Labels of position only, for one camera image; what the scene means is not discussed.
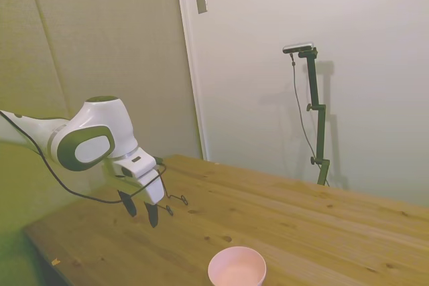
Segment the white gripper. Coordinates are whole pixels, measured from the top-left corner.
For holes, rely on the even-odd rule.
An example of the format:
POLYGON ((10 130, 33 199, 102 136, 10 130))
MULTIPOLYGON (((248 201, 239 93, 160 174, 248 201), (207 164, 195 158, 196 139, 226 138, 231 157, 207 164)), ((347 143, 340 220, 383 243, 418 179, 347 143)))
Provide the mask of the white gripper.
POLYGON ((134 195, 145 202, 151 227, 155 228, 158 225, 158 206, 156 204, 164 198, 164 188, 160 173, 156 169, 150 170, 139 178, 113 177, 112 185, 118 189, 121 202, 130 216, 137 215, 137 209, 130 196, 134 195))

